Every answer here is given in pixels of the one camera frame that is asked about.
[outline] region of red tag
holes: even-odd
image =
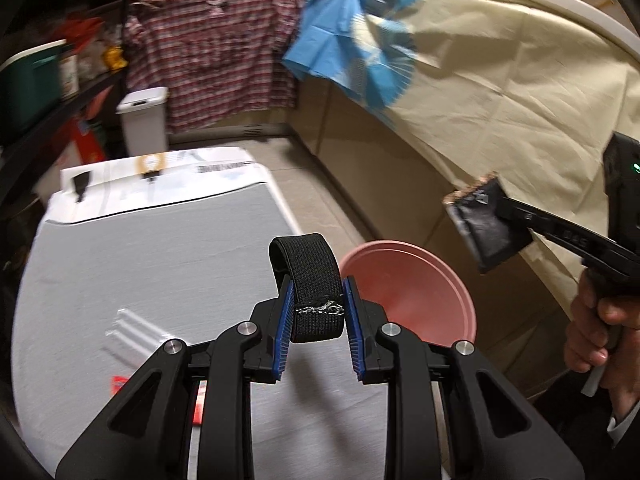
[[[121,375],[114,375],[111,378],[111,395],[114,396],[118,393],[121,387],[129,380],[128,377]],[[204,396],[207,393],[207,381],[200,381],[198,387],[198,397],[196,397],[196,409],[193,413],[193,423],[196,426],[202,424],[202,409],[204,408]]]

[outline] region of white box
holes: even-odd
[[[168,150],[164,131],[166,86],[127,94],[118,105],[129,156],[164,153]]]

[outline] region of green container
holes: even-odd
[[[0,66],[0,144],[14,142],[60,102],[58,55],[65,43],[23,50]]]

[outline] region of sleeve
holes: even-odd
[[[622,440],[622,437],[625,436],[626,430],[631,426],[631,423],[636,418],[636,415],[638,415],[638,412],[640,412],[640,401],[636,403],[634,408],[619,424],[616,424],[615,417],[611,417],[609,426],[607,427],[607,433],[609,433],[609,436],[613,440],[614,446],[616,446],[620,440]]]

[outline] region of ironing board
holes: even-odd
[[[134,370],[107,344],[121,308],[190,344],[216,338],[277,294],[269,242],[300,233],[244,150],[153,157],[65,170],[34,243],[12,367],[22,435],[51,473]],[[344,336],[293,345],[283,381],[252,386],[256,478],[382,478],[385,413],[386,388],[356,380]],[[195,428],[193,465],[197,443]]]

